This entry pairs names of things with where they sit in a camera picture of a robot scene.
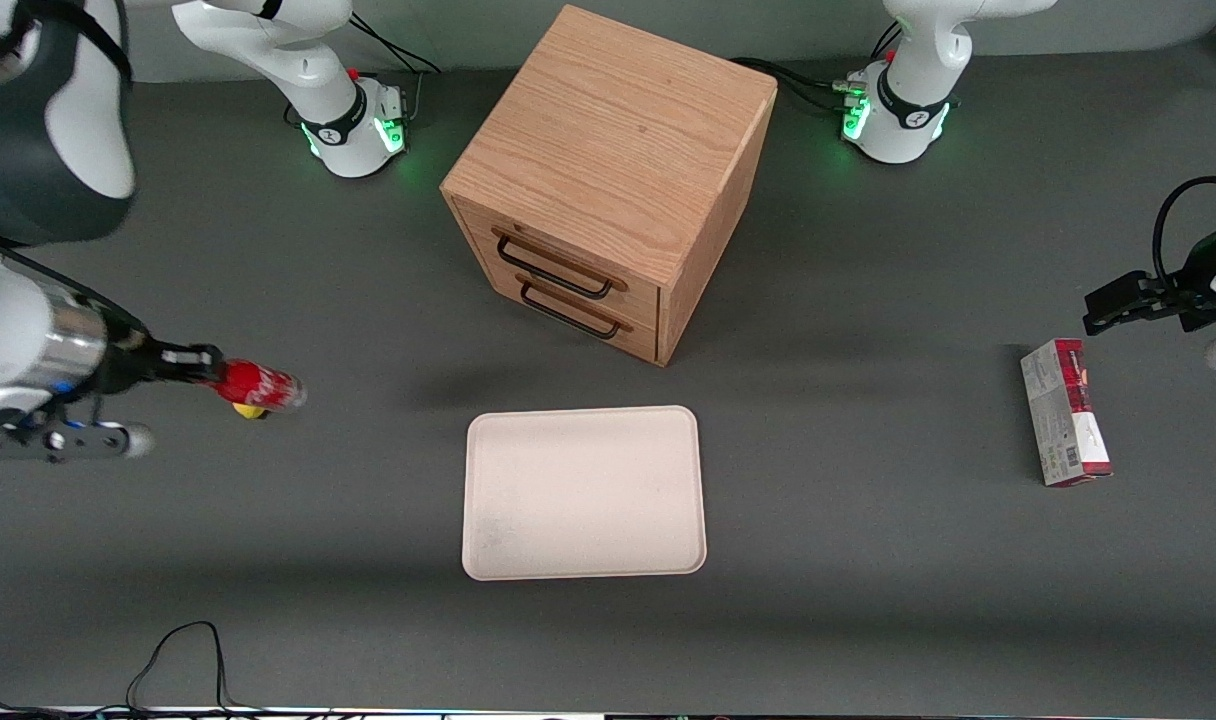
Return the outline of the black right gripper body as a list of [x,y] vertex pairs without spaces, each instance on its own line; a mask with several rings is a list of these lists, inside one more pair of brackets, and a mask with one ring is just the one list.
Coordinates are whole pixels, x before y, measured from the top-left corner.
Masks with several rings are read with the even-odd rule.
[[106,345],[90,377],[90,395],[119,395],[134,386],[154,382],[163,366],[167,343],[156,338],[140,320],[122,313],[100,313]]

